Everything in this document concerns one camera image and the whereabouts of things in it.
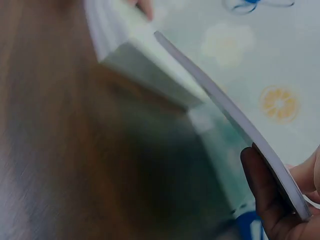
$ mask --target finger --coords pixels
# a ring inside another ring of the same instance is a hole
[[[265,231],[269,236],[285,236],[300,223],[298,216],[288,211],[273,175],[255,149],[244,149],[241,162]]]
[[[320,195],[317,191],[305,193],[305,196],[316,204],[320,204]]]
[[[151,0],[138,0],[137,2],[141,10],[145,13],[146,17],[149,20],[152,20],[154,16],[153,16],[153,8],[152,8]]]
[[[311,203],[307,202],[309,211],[312,215],[319,215],[320,214],[320,209],[316,208],[315,206],[313,206]]]
[[[289,171],[303,194],[316,190],[315,163],[317,151],[315,151],[304,163],[291,168]]]

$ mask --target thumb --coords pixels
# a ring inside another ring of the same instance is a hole
[[[290,169],[290,173],[303,194],[316,190],[315,186],[315,164],[318,149],[302,164]]]

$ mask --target white flower pattern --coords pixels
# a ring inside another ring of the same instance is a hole
[[[255,45],[256,39],[249,26],[219,22],[206,31],[201,52],[215,58],[220,67],[231,68],[238,66],[243,54]]]

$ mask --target table surface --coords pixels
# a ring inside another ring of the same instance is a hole
[[[159,30],[225,91],[280,159],[307,159],[320,142],[319,2],[261,0],[255,8],[241,0],[155,1]]]
[[[128,103],[184,110],[97,66],[82,1],[0,5],[0,238],[143,239],[155,219],[138,165],[152,150]]]

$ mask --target blue ribbon print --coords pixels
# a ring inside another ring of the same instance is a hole
[[[268,240],[264,238],[264,228],[261,223],[260,217],[257,215],[256,211],[248,211],[237,217],[236,223],[239,227],[239,231],[243,240],[258,240],[253,239],[252,236],[252,223],[258,221],[260,227],[259,240]]]
[[[295,0],[288,0],[288,3],[273,3],[267,0],[239,0],[238,3],[230,3],[229,0],[222,0],[223,6],[230,12],[237,15],[252,13],[258,5],[265,5],[275,8],[289,8],[295,4]]]

